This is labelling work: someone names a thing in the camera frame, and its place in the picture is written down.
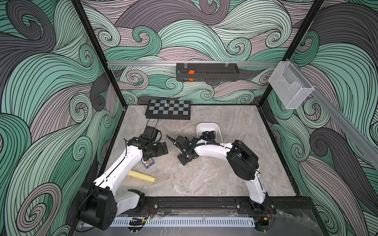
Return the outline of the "black VW key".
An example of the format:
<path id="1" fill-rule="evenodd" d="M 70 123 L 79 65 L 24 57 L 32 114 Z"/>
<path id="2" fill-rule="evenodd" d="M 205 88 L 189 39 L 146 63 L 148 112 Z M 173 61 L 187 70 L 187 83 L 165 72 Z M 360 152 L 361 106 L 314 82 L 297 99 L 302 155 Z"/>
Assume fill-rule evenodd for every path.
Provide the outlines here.
<path id="1" fill-rule="evenodd" d="M 208 131 L 203 132 L 202 137 L 203 137 L 204 140 L 208 140 L 209 139 L 209 132 Z"/>

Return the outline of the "white storage box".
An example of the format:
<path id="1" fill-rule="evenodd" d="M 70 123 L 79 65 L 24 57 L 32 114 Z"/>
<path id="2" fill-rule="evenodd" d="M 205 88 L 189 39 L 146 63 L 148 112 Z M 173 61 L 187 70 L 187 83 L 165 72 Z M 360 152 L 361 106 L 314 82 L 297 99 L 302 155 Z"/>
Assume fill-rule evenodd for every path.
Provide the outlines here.
<path id="1" fill-rule="evenodd" d="M 216 123 L 199 123 L 196 127 L 197 137 L 200 138 L 202 134 L 206 131 L 215 132 L 215 142 L 222 143 L 221 129 Z"/>

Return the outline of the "black flip key with silver edge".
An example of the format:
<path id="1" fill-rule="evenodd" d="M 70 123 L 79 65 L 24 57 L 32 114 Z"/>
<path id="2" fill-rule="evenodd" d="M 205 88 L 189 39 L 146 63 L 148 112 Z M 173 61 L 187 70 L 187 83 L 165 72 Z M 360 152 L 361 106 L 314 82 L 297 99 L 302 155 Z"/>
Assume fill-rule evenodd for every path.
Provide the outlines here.
<path id="1" fill-rule="evenodd" d="M 216 132 L 214 130 L 208 131 L 208 137 L 209 137 L 209 140 L 215 140 Z"/>

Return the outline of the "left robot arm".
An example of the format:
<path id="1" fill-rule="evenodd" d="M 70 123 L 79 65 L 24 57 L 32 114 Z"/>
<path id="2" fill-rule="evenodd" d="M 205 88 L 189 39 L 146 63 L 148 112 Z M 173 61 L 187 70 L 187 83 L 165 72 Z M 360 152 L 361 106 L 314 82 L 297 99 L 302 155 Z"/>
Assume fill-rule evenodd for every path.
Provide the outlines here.
<path id="1" fill-rule="evenodd" d="M 134 165 L 141 160 L 168 154 L 166 142 L 134 137 L 125 144 L 125 150 L 108 170 L 92 183 L 83 183 L 79 189 L 78 220 L 103 231 L 110 227 L 116 216 L 128 210 L 144 211 L 143 192 L 130 189 L 123 194 L 117 193 Z"/>

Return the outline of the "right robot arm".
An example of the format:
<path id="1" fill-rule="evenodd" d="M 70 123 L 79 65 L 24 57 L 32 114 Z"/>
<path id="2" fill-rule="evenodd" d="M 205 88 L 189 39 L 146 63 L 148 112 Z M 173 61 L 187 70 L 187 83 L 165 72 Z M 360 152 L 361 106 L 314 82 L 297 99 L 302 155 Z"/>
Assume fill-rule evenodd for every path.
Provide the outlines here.
<path id="1" fill-rule="evenodd" d="M 182 165 L 185 166 L 200 156 L 225 160 L 235 175 L 245 181 L 250 201 L 259 205 L 265 202 L 266 192 L 259 177 L 258 156 L 242 141 L 235 140 L 232 143 L 222 144 L 200 138 L 189 140 L 182 136 L 176 139 L 170 136 L 167 138 L 180 151 L 177 158 Z"/>

